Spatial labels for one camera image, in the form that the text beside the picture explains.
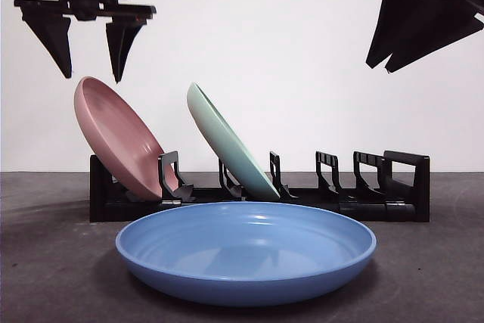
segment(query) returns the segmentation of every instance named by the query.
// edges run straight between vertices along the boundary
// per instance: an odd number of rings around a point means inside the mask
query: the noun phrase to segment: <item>pink plate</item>
[[[136,112],[112,89],[84,77],[74,94],[74,109],[82,134],[111,174],[145,200],[158,200],[158,156],[163,149]],[[166,180],[176,189],[171,166]]]

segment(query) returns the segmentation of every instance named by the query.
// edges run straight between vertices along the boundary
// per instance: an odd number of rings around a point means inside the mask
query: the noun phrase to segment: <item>gray floor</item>
[[[186,175],[216,182],[215,175]],[[132,277],[114,248],[127,222],[89,223],[87,173],[2,173],[2,316],[16,322],[482,322],[484,173],[432,175],[430,223],[366,222],[369,266],[324,297],[261,309],[202,306]],[[313,175],[285,182],[314,185]],[[349,185],[349,175],[343,180]]]

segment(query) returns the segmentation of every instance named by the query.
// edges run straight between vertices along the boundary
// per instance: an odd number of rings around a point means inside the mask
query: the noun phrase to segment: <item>dish rack divider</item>
[[[280,203],[293,203],[318,207],[363,221],[415,221],[430,220],[430,158],[428,156],[385,151],[383,156],[353,153],[355,187],[343,188],[340,184],[338,158],[316,151],[315,164],[318,186],[298,188],[281,181],[281,158],[273,151],[269,154],[272,184],[279,192]],[[393,178],[392,164],[403,163],[415,167],[413,185]],[[173,166],[178,188],[173,190],[165,179],[165,167]],[[360,172],[360,165],[377,169],[378,188],[372,188]],[[219,160],[219,187],[189,185],[179,170],[178,152],[161,154],[158,173],[162,188],[161,200],[142,200],[110,174],[97,156],[90,159],[90,209],[91,222],[131,221],[151,213],[197,203],[224,200],[260,200],[254,198],[231,176]],[[331,168],[328,181],[321,166]]]

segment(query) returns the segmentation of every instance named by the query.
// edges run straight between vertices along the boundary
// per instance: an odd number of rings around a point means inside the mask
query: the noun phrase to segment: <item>plastic plate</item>
[[[116,248],[145,284],[220,306],[271,306],[351,281],[377,241],[365,225],[317,208],[223,202],[179,207],[127,225]]]

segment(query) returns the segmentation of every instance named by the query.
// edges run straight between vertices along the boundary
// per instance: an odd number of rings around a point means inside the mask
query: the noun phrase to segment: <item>plate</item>
[[[275,202],[177,207],[127,225],[116,248],[128,269],[168,295],[218,306],[273,306],[351,281],[377,240],[360,222]]]
[[[279,200],[267,175],[196,83],[188,89],[187,103],[203,137],[249,193],[261,200]]]
[[[94,77],[84,77],[77,85],[74,109],[82,134],[107,170],[139,197],[159,200],[158,156],[163,149],[136,112]],[[165,174],[176,189],[171,166]]]

